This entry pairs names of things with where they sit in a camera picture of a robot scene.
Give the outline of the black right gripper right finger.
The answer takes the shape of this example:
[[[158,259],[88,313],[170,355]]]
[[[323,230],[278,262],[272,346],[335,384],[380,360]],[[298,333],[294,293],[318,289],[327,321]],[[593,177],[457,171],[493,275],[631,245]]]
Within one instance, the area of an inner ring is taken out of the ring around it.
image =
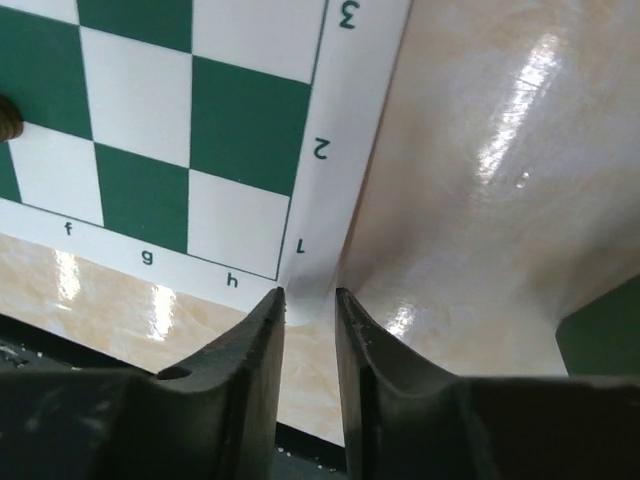
[[[635,479],[634,377],[459,376],[380,326],[347,289],[335,338],[353,479]]]

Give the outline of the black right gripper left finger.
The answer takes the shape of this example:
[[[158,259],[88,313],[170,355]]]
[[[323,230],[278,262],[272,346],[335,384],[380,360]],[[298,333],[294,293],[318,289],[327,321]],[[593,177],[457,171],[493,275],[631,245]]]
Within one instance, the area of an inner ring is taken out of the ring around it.
[[[5,479],[266,479],[285,295],[183,360],[140,368],[1,368]]]

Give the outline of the green white chess mat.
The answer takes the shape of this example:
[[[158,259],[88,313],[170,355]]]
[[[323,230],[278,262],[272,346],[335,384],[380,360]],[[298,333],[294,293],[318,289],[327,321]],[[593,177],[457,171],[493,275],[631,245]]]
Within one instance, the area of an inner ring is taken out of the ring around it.
[[[247,312],[314,321],[406,1],[5,1],[1,231]]]

